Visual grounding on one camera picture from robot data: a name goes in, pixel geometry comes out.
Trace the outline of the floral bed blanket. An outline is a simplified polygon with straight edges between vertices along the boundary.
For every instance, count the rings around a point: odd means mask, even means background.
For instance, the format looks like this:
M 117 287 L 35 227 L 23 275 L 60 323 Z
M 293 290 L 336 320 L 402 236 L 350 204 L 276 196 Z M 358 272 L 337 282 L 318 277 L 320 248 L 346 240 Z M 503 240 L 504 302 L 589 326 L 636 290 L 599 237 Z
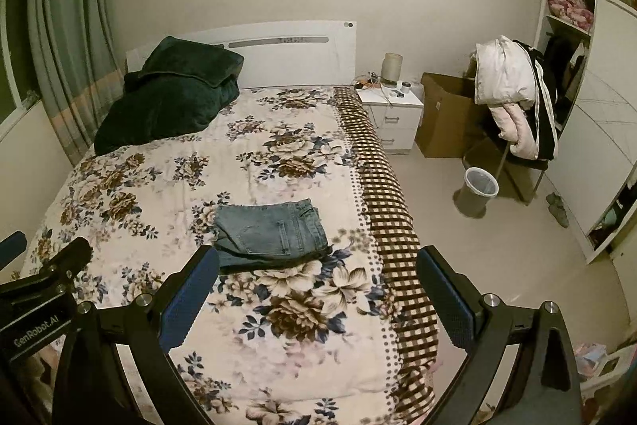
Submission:
M 203 131 L 88 153 L 23 266 L 75 237 L 98 307 L 156 291 L 203 245 L 227 270 L 170 354 L 218 424 L 409 424 L 434 405 L 436 314 L 393 169 L 350 87 L 246 90 Z

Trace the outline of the wooden chair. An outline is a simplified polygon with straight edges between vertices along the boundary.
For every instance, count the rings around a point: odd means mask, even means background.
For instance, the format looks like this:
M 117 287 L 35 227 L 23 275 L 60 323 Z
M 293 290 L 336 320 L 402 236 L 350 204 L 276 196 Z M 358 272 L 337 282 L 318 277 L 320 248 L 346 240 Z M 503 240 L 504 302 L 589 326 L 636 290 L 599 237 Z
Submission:
M 534 200 L 540 183 L 549 169 L 549 161 L 532 161 L 516 157 L 511 150 L 511 145 L 505 141 L 497 141 L 496 147 L 501 152 L 501 157 L 494 175 L 497 179 L 505 176 L 519 201 L 529 205 Z

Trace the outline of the pink folded bedding on shelf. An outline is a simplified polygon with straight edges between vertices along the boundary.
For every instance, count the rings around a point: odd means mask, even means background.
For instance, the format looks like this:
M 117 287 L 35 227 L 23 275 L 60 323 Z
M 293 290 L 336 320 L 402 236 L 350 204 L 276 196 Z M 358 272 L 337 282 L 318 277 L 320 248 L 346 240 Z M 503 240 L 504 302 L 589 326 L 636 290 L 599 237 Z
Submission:
M 547 0 L 549 12 L 559 20 L 590 32 L 594 23 L 594 13 L 584 0 Z

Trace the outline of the grey slipper pair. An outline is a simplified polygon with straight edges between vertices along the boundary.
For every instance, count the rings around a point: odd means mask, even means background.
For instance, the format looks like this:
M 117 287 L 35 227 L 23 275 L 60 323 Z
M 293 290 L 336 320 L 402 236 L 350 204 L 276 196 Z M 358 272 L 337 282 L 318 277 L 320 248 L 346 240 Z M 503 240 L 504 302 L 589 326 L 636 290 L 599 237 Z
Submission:
M 550 193 L 545 199 L 547 204 L 549 204 L 549 213 L 554 217 L 560 227 L 567 229 L 567 227 L 569 227 L 569 219 L 563 199 L 556 193 Z

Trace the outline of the white mesh waste bin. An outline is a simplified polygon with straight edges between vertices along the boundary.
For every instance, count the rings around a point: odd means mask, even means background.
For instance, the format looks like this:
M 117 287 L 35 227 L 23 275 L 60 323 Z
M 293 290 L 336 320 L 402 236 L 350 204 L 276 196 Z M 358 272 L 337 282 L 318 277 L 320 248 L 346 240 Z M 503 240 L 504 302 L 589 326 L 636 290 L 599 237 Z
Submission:
M 464 172 L 463 186 L 453 194 L 455 208 L 467 218 L 482 218 L 488 203 L 498 196 L 499 191 L 495 176 L 485 169 L 469 167 Z

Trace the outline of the black garment white stripes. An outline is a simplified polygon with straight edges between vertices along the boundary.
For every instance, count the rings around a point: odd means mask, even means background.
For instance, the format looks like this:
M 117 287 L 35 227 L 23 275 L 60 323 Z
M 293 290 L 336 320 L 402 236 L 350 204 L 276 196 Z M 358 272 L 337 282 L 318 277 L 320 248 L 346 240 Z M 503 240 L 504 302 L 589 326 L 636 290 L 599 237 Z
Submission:
M 534 76 L 535 101 L 533 107 L 526 112 L 526 116 L 537 148 L 535 160 L 549 162 L 558 154 L 558 133 L 552 93 L 544 81 L 543 55 L 538 49 L 523 42 L 515 40 L 515 43 L 526 53 Z

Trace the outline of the window with white frame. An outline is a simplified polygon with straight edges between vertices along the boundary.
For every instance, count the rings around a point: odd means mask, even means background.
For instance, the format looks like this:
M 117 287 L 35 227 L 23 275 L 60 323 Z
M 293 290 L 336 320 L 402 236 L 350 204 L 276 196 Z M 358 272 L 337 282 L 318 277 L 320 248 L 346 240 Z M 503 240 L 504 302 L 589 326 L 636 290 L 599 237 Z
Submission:
M 40 100 L 27 0 L 1 0 L 1 138 Z

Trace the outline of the white puffer jacket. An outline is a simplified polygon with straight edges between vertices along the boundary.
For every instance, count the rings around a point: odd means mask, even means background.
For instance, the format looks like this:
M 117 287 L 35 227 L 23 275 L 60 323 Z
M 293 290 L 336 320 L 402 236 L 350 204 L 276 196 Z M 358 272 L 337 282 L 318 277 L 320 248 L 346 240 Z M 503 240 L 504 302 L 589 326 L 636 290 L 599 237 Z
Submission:
M 537 87 L 528 53 L 505 35 L 477 43 L 474 101 L 478 105 L 519 104 L 529 109 L 535 103 Z

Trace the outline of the white bed headboard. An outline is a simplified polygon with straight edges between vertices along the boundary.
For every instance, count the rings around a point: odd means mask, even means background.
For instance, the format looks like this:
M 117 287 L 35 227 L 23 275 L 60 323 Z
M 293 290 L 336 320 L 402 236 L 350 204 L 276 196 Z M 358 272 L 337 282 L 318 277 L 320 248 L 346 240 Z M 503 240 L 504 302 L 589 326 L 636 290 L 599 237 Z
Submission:
M 256 23 L 182 35 L 244 57 L 242 88 L 348 85 L 355 78 L 356 23 L 293 20 Z

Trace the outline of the ripped blue denim shorts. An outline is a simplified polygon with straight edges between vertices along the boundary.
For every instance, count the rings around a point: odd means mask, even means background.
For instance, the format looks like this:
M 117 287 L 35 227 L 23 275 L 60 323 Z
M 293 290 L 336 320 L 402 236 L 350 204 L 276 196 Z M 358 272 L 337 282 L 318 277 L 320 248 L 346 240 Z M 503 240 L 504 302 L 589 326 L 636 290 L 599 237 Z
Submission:
M 215 247 L 242 256 L 299 256 L 325 248 L 319 211 L 309 198 L 273 205 L 227 205 L 216 210 Z

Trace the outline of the brown cardboard box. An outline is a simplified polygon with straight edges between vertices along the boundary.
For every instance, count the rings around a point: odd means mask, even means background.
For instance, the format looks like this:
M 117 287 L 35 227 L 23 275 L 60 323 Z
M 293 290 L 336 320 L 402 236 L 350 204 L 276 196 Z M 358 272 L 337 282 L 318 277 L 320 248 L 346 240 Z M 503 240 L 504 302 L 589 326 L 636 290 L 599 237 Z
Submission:
M 416 143 L 425 157 L 459 159 L 482 139 L 485 108 L 474 102 L 474 81 L 423 73 L 424 110 Z

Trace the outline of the folded dark blue jeans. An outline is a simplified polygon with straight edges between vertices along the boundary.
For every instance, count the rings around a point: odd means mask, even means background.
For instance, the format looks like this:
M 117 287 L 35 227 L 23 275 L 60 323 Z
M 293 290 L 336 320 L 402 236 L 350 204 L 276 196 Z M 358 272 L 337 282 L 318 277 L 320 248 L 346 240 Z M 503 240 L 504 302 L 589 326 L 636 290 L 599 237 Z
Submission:
M 220 272 L 223 274 L 232 274 L 238 272 L 253 272 L 258 270 L 285 270 L 285 268 L 294 268 L 295 266 L 308 263 L 314 260 L 320 260 L 332 252 L 332 246 L 312 251 L 312 253 L 302 253 L 299 256 L 242 256 L 234 255 L 229 251 L 217 250 L 219 258 Z

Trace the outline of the dark green velvet blanket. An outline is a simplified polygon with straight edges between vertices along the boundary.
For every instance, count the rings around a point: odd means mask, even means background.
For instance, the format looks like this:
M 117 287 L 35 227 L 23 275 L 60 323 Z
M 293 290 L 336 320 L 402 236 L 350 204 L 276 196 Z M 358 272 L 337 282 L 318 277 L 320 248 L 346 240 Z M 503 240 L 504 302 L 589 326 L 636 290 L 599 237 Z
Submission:
M 141 70 L 124 77 L 124 95 L 99 126 L 95 153 L 203 131 L 240 95 L 243 65 L 242 55 L 222 46 L 169 35 Z

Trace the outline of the beige cylindrical lamp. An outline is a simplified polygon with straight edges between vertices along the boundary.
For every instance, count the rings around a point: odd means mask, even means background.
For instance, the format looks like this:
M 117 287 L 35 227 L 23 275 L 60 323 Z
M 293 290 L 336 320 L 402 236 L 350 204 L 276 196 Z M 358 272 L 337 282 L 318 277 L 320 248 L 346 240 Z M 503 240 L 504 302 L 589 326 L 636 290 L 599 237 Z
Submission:
M 403 56 L 397 53 L 386 53 L 381 65 L 381 82 L 395 86 L 401 78 Z

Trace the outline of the white nightstand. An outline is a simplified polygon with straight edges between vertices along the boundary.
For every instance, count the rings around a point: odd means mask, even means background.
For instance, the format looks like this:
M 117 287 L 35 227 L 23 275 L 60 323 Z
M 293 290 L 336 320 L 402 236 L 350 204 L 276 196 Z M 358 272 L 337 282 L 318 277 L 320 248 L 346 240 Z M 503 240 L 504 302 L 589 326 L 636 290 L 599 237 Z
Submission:
M 424 105 L 413 93 L 374 87 L 357 90 L 369 121 L 388 153 L 405 154 L 414 146 Z

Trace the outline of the white wardrobe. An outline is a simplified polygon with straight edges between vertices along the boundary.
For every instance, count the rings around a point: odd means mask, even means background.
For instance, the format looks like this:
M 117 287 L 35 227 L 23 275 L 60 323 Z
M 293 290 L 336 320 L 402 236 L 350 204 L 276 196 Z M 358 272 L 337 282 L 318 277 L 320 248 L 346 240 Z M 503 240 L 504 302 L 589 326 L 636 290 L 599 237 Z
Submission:
M 578 44 L 582 58 L 559 116 L 559 149 L 547 176 L 584 237 L 593 262 L 636 211 L 636 11 L 620 0 L 583 0 L 590 27 L 540 10 L 534 45 L 553 37 Z

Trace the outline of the grey green curtain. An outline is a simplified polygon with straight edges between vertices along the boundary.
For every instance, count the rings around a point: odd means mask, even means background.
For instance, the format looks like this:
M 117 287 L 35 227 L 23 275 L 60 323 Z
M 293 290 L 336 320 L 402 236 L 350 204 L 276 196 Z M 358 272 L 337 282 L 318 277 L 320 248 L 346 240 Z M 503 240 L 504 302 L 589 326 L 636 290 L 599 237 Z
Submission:
M 123 94 L 109 0 L 27 0 L 29 43 L 43 106 L 71 164 L 91 148 Z

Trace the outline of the pink jacket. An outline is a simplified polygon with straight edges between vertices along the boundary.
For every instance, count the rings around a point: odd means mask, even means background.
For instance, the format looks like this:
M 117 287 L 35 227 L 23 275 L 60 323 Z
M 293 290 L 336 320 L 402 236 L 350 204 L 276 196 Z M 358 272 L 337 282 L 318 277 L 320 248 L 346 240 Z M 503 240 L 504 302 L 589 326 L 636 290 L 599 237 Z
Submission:
M 489 111 L 499 128 L 498 136 L 508 143 L 511 153 L 523 160 L 538 160 L 539 147 L 519 104 L 489 106 Z

